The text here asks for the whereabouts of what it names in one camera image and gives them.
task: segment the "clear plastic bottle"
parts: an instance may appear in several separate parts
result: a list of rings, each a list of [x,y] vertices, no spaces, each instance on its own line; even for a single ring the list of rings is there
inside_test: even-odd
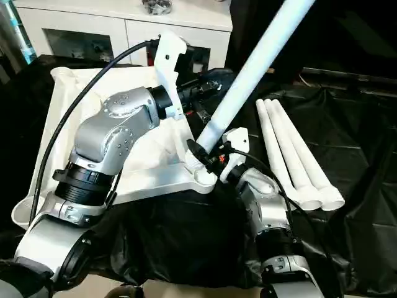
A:
[[[152,15],[169,14],[172,10],[172,0],[142,0],[142,4]]]

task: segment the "pvc pipe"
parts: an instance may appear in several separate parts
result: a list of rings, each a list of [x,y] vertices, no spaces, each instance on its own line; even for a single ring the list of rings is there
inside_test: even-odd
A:
[[[277,143],[277,139],[273,131],[273,126],[270,123],[269,115],[267,114],[266,106],[262,99],[258,99],[256,101],[256,107],[262,127],[263,139],[265,140],[270,168],[280,180],[287,196],[295,202],[300,202],[297,190],[292,186],[290,175],[288,174],[287,167],[285,166],[279,144]]]
[[[216,109],[211,121],[199,136],[197,143],[203,146],[207,153],[211,152],[221,138],[315,1],[284,1],[226,93],[225,98]],[[192,157],[193,155],[188,152],[186,158],[188,164],[199,166],[200,163],[197,163],[197,160],[197,162],[194,162]]]
[[[342,194],[334,187],[323,169],[321,169],[316,158],[311,154],[310,149],[307,147],[305,141],[302,139],[298,130],[295,128],[291,119],[281,106],[278,100],[273,101],[273,105],[276,109],[276,113],[281,117],[282,122],[287,129],[288,136],[292,141],[298,156],[305,167],[305,170],[313,183],[313,186],[318,189],[322,199],[322,209],[324,211],[336,210],[345,204]]]
[[[321,195],[312,185],[302,162],[285,130],[280,116],[276,113],[275,106],[270,99],[265,100],[265,106],[273,126],[277,141],[283,153],[285,163],[290,172],[293,185],[299,194],[299,204],[303,210],[315,210],[321,207]]]

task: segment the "black fabric backdrop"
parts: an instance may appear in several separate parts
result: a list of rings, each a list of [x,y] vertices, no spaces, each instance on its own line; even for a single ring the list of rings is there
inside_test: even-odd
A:
[[[5,88],[5,111],[16,103],[23,122],[8,130],[5,207],[1,209],[1,256],[20,235],[12,226],[12,206],[27,192],[53,87],[49,75],[56,66],[101,67],[76,60],[40,57]],[[280,99],[327,176],[346,199],[335,212],[310,212],[348,293],[378,297],[397,295],[397,134],[395,100],[336,90],[262,84],[231,127],[247,127],[250,153],[267,160],[254,100]],[[206,103],[214,111],[217,101]],[[193,133],[202,124],[189,117]],[[15,184],[17,189],[10,189]],[[294,215],[308,260],[321,287],[334,288],[332,272],[303,217]],[[251,287],[261,283],[259,263],[244,208],[234,191],[217,184],[209,195],[193,191],[118,205],[96,227],[101,251],[92,272],[141,284],[146,279],[221,287]]]

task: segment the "white bracket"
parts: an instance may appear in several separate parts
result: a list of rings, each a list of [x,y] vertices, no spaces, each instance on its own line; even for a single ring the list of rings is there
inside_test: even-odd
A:
[[[245,127],[240,127],[238,129],[231,129],[224,133],[222,136],[222,142],[225,143],[229,141],[234,149],[243,151],[245,153],[249,152],[249,140],[248,140],[248,129]],[[219,180],[222,183],[227,183],[227,177],[230,171],[242,163],[245,163],[246,157],[238,153],[232,153],[229,156],[229,162],[222,171]]]
[[[161,34],[154,60],[158,82],[165,88],[172,101],[172,106],[166,108],[167,117],[173,117],[175,120],[183,118],[184,112],[176,88],[178,73],[174,70],[179,55],[185,54],[186,50],[186,43],[178,35],[165,31]]]

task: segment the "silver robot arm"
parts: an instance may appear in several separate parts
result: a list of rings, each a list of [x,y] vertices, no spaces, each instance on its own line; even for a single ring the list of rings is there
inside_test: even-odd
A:
[[[323,298],[304,257],[303,245],[293,236],[277,184],[255,168],[247,169],[236,186],[246,207],[252,236],[266,283],[263,297]]]
[[[248,152],[247,140],[246,129],[231,130],[224,134],[224,143],[215,150],[215,156],[209,156],[193,140],[188,141],[188,146],[208,171],[236,188],[244,203],[265,283],[261,297],[323,298],[305,258],[303,244],[292,233],[279,186],[273,179],[244,163],[245,158],[240,153]]]
[[[55,192],[19,243],[15,261],[0,264],[0,297],[49,297],[86,277],[96,247],[89,228],[105,212],[114,177],[134,143],[159,123],[156,102],[141,87],[110,96],[80,125],[66,169],[54,173]]]

